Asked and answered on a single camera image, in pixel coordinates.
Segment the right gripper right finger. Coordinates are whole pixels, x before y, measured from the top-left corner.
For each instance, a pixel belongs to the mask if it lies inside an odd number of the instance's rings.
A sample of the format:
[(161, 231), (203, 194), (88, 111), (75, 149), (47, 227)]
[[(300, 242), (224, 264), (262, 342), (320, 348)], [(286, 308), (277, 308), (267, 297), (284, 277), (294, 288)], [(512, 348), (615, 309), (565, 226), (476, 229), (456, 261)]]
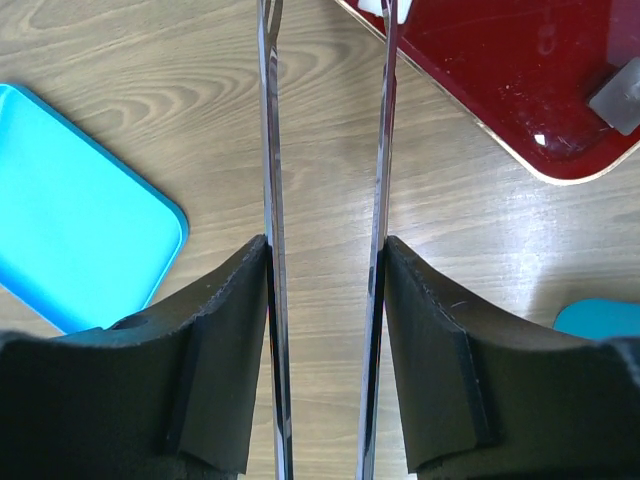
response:
[(421, 479), (635, 479), (639, 342), (524, 320), (398, 237), (385, 308), (408, 470)]

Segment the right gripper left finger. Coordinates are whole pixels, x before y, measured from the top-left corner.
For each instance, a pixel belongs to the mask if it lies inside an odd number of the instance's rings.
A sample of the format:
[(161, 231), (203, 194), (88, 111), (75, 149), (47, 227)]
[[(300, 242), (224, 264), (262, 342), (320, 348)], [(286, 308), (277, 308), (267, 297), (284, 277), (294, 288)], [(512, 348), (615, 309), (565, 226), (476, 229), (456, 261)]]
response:
[(1, 335), (5, 479), (234, 479), (247, 469), (266, 239), (113, 326)]

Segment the blue box lid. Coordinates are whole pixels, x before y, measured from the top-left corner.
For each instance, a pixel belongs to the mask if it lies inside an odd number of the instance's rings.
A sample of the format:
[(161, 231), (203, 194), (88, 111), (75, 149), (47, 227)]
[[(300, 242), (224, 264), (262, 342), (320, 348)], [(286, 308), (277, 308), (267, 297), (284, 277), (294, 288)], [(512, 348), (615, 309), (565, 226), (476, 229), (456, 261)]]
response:
[(161, 191), (25, 87), (1, 87), (1, 283), (65, 333), (147, 307), (189, 235)]

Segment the metal tongs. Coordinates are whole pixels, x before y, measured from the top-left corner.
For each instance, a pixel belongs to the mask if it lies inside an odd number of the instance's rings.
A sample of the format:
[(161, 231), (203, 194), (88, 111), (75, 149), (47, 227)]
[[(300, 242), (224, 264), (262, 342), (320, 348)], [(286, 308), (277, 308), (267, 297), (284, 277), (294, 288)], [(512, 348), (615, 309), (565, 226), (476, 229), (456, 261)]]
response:
[[(267, 239), (268, 317), (272, 369), (275, 474), (294, 476), (283, 183), (278, 92), (278, 36), (283, 2), (257, 4), (263, 149), (264, 225)], [(396, 110), (396, 64), (401, 25), (383, 18), (385, 64), (376, 160), (376, 186), (369, 262), (356, 478), (375, 476), (380, 350), (383, 331), (385, 244), (388, 234), (392, 144)]]

